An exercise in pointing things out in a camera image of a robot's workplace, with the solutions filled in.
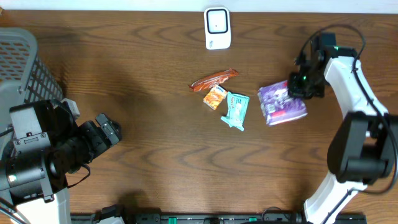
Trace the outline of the pink purple snack bag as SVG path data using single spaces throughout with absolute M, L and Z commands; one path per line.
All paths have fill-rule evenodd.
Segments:
M 260 87 L 257 95 L 269 126 L 300 119 L 308 114 L 301 99 L 289 96 L 287 80 Z

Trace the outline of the orange Kleenex tissue pack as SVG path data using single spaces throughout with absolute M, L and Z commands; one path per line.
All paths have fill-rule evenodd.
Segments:
M 226 98 L 228 92 L 221 86 L 215 85 L 206 94 L 203 99 L 204 104 L 209 106 L 211 109 L 216 110 L 221 102 Z

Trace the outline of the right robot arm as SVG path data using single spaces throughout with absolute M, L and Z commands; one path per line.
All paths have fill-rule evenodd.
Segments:
M 334 33 L 316 32 L 310 58 L 300 52 L 298 71 L 288 79 L 288 94 L 309 100 L 322 98 L 330 86 L 340 106 L 343 121 L 327 154 L 328 173 L 316 192 L 303 205 L 307 223 L 334 223 L 341 210 L 358 193 L 378 179 L 392 176 L 380 195 L 397 181 L 397 116 L 390 114 L 373 93 L 361 62 L 361 52 L 340 47 Z

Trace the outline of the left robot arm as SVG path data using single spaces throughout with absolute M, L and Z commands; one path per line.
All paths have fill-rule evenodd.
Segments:
M 41 100 L 9 110 L 14 137 L 1 154 L 1 213 L 13 223 L 71 223 L 66 174 L 122 140 L 104 113 L 77 125 L 73 100 Z

